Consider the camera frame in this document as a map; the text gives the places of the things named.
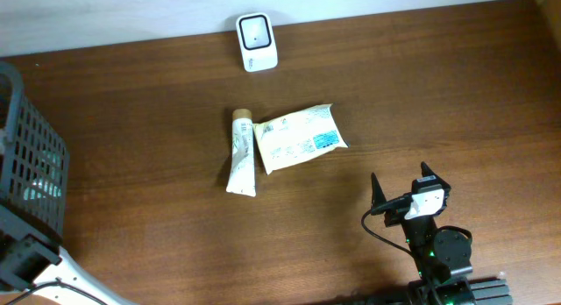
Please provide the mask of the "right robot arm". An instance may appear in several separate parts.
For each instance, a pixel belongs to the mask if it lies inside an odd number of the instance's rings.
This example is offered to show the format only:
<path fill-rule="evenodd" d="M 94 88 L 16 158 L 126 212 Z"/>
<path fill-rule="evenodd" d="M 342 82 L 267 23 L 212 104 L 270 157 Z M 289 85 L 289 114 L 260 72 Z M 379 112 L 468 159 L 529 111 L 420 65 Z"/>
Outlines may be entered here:
<path fill-rule="evenodd" d="M 472 273 L 472 233 L 457 226 L 438 227 L 435 218 L 447 208 L 451 185 L 421 164 L 422 177 L 412 181 L 411 190 L 388 200 L 375 174 L 372 181 L 372 206 L 362 216 L 384 216 L 386 227 L 400 225 L 407 247 L 398 245 L 373 231 L 370 235 L 408 254 L 420 280 L 408 284 L 404 304 L 474 304 L 474 293 L 466 276 Z"/>

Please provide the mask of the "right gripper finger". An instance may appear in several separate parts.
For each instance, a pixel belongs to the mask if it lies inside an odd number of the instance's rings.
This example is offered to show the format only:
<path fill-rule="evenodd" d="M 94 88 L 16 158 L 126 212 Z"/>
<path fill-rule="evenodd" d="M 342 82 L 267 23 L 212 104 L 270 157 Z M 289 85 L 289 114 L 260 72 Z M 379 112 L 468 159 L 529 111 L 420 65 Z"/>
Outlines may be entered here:
<path fill-rule="evenodd" d="M 443 178 L 441 178 L 438 174 L 436 174 L 426 162 L 421 163 L 421 171 L 422 171 L 422 182 L 430 182 L 439 184 L 442 189 L 450 190 L 451 185 L 446 182 Z"/>
<path fill-rule="evenodd" d="M 377 212 L 387 202 L 387 199 L 375 173 L 371 173 L 371 183 L 373 191 L 371 211 Z"/>

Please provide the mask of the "grey arm base mount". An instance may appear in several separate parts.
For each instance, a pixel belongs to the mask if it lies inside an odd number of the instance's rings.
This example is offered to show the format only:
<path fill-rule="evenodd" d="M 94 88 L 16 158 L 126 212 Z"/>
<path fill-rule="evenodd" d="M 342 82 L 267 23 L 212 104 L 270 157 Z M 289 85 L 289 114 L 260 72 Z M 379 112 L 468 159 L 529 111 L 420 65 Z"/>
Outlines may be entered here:
<path fill-rule="evenodd" d="M 469 287 L 476 305 L 513 305 L 508 283 L 504 279 L 471 282 Z"/>

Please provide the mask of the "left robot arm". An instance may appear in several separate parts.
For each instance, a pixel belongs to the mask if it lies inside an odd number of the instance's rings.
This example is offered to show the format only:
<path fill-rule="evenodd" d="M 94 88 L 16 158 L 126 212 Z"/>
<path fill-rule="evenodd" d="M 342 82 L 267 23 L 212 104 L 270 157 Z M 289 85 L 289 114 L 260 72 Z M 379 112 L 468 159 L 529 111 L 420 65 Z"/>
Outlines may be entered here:
<path fill-rule="evenodd" d="M 1 288 L 58 304 L 127 304 L 133 302 L 85 271 L 62 247 L 49 223 L 10 204 L 1 206 Z"/>

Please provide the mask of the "white tube brown cap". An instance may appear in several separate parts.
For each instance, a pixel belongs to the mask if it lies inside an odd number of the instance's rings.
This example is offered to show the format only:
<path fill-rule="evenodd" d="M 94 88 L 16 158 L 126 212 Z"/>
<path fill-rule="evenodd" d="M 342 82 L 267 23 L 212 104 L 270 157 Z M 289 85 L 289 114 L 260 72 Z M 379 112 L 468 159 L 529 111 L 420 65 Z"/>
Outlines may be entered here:
<path fill-rule="evenodd" d="M 252 113 L 237 109 L 232 113 L 231 171 L 226 191 L 237 195 L 256 195 Z"/>

